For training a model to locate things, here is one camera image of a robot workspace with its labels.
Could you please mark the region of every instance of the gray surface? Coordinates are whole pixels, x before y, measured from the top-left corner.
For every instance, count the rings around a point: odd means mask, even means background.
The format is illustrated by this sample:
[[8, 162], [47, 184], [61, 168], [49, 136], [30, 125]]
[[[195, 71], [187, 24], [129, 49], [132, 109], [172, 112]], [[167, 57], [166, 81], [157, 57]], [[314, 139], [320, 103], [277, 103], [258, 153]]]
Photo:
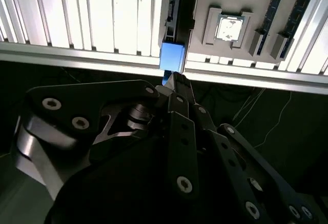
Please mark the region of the gray surface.
[[[277, 33], [282, 31], [285, 27], [295, 0], [281, 0], [261, 56], [252, 57], [248, 51], [255, 30], [259, 29], [262, 25], [269, 2], [270, 0], [198, 0], [195, 15], [195, 29], [192, 33], [189, 52], [275, 63], [276, 61], [270, 56], [270, 52], [277, 37]], [[230, 49], [230, 42], [220, 42], [215, 48], [202, 45], [209, 6], [211, 5], [221, 7], [222, 14], [240, 13], [243, 9], [249, 9], [254, 13], [249, 21], [240, 50], [232, 51]]]
[[46, 188], [0, 158], [0, 223], [43, 224], [53, 201]]

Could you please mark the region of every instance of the dark floor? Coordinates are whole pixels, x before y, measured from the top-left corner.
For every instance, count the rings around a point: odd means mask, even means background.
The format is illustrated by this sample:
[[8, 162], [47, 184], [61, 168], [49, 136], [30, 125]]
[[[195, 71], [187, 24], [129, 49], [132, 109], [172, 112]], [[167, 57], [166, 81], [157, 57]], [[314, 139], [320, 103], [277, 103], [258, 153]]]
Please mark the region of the dark floor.
[[[113, 72], [66, 69], [83, 83], [113, 80], [145, 79], [160, 85], [161, 79], [141, 75]], [[40, 85], [73, 84], [76, 81], [59, 67], [0, 62], [0, 150], [9, 150], [24, 93]], [[193, 82], [196, 101], [211, 113], [215, 125], [231, 123], [249, 94], [255, 96], [260, 89]], [[281, 109], [290, 98], [290, 92], [266, 89], [254, 108], [238, 126], [239, 132], [252, 144], [263, 142], [267, 132], [277, 123]], [[328, 96], [292, 93], [281, 122], [258, 150], [292, 185], [327, 149]], [[236, 119], [236, 125], [249, 110]]]

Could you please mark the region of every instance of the white panel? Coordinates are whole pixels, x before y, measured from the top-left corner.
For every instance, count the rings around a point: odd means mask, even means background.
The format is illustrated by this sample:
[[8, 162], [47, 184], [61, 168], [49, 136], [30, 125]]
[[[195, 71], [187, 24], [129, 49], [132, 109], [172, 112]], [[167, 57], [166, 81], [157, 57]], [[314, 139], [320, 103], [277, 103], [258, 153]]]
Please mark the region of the white panel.
[[13, 36], [16, 38], [16, 39], [13, 39], [14, 42], [18, 42], [18, 43], [21, 43], [21, 44], [24, 44], [25, 43], [25, 38], [24, 38], [24, 33], [23, 33], [23, 30], [22, 30], [22, 27], [21, 27], [21, 23], [19, 21], [19, 17], [18, 17], [18, 11], [20, 12], [20, 9], [18, 8], [16, 10], [16, 5], [15, 5], [15, 2], [14, 0], [4, 0], [2, 1], [3, 4], [6, 5], [6, 9], [8, 13], [7, 17], [8, 17], [8, 20], [10, 20], [10, 27], [12, 27], [12, 34]]
[[220, 57], [220, 60], [219, 60], [219, 63], [220, 64], [228, 64], [229, 61], [232, 61], [232, 60], [233, 60], [232, 58], [221, 56]]
[[243, 60], [243, 59], [234, 59], [233, 65], [235, 66], [242, 66], [242, 67], [250, 67], [253, 61]]
[[42, 0], [52, 46], [69, 47], [62, 0]]
[[114, 52], [112, 0], [90, 0], [93, 44], [97, 51]]
[[204, 55], [204, 54], [198, 54], [198, 53], [189, 52], [188, 55], [187, 55], [187, 60], [188, 61], [205, 63], [205, 59], [207, 57], [208, 56], [207, 55]]
[[66, 14], [69, 25], [70, 43], [75, 49], [83, 49], [81, 22], [79, 18], [79, 8], [77, 0], [64, 0], [66, 4]]
[[325, 23], [316, 43], [314, 44], [303, 68], [302, 73], [319, 74], [328, 57], [328, 20]]
[[150, 56], [152, 0], [138, 0], [137, 50], [143, 56]]
[[153, 21], [152, 21], [152, 41], [151, 41], [151, 55], [159, 57], [160, 47], [158, 45], [160, 13], [162, 0], [153, 0]]
[[210, 63], [217, 64], [217, 63], [219, 63], [219, 59], [220, 59], [220, 57], [218, 57], [218, 56], [211, 56]]
[[91, 50], [91, 34], [87, 0], [78, 0], [79, 16], [82, 28], [83, 48]]
[[274, 67], [275, 64], [262, 63], [262, 62], [257, 62], [255, 65], [255, 68], [259, 68], [259, 69], [273, 69]]
[[18, 3], [30, 43], [46, 46], [47, 39], [37, 0], [18, 0]]
[[119, 53], [137, 53], [137, 0], [114, 0], [114, 44]]
[[288, 71], [296, 72], [303, 58], [306, 57], [306, 53], [308, 52], [309, 47], [311, 47], [311, 42], [313, 40], [313, 37], [315, 36], [318, 27], [320, 27], [321, 19], [327, 9], [327, 3], [328, 0], [310, 1], [310, 6], [308, 7], [309, 9], [306, 10], [304, 18], [306, 18], [308, 14], [310, 14], [311, 16], [309, 16], [309, 20], [303, 19], [299, 25], [299, 28], [300, 29], [305, 28], [305, 31], [300, 30], [300, 32], [297, 32], [302, 34], [301, 40], [298, 43], [297, 47], [295, 48], [295, 51], [294, 52], [290, 51], [290, 54], [293, 53], [293, 55], [287, 67]]

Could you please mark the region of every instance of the bolt head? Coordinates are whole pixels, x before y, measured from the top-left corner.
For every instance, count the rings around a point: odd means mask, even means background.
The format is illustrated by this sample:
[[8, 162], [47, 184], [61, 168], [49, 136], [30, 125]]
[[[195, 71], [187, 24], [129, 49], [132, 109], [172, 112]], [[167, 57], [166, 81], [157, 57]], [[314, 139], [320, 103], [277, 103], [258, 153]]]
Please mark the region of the bolt head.
[[234, 134], [235, 133], [235, 131], [231, 127], [227, 127], [227, 131], [229, 133], [231, 133], [231, 134]]
[[302, 211], [304, 212], [304, 214], [309, 218], [309, 219], [313, 219], [313, 215], [312, 213], [306, 208], [306, 207], [302, 207]]
[[62, 104], [55, 98], [45, 98], [42, 100], [42, 105], [47, 110], [59, 110], [62, 107]]
[[258, 220], [260, 218], [260, 212], [258, 208], [252, 202], [247, 201], [245, 203], [246, 210], [248, 213], [255, 219]]
[[178, 184], [180, 191], [184, 193], [191, 193], [191, 191], [193, 190], [193, 185], [191, 184], [190, 180], [188, 180], [184, 176], [179, 176], [176, 182]]
[[203, 107], [198, 107], [198, 110], [199, 110], [201, 113], [203, 113], [203, 114], [206, 113], [206, 110], [205, 110]]
[[176, 97], [176, 99], [183, 103], [183, 99], [181, 97]]
[[151, 89], [150, 87], [146, 87], [146, 91], [149, 92], [149, 93], [154, 93], [154, 90]]
[[75, 118], [73, 118], [72, 119], [72, 125], [76, 129], [80, 129], [80, 130], [87, 129], [90, 126], [88, 120], [85, 119], [85, 118], [83, 118], [83, 117], [75, 117]]
[[293, 207], [293, 206], [289, 206], [289, 210], [291, 211], [291, 213], [297, 218], [301, 218], [301, 215], [298, 213], [298, 211]]

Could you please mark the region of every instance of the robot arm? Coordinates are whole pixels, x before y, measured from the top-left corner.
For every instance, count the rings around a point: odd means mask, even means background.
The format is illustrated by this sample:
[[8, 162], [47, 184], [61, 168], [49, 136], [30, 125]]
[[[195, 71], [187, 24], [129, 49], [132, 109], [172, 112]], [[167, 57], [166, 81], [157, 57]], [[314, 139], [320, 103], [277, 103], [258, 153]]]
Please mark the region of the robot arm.
[[[110, 153], [92, 162], [97, 143]], [[13, 154], [54, 199], [46, 223], [318, 221], [235, 128], [216, 129], [176, 72], [156, 88], [135, 80], [30, 90]]]

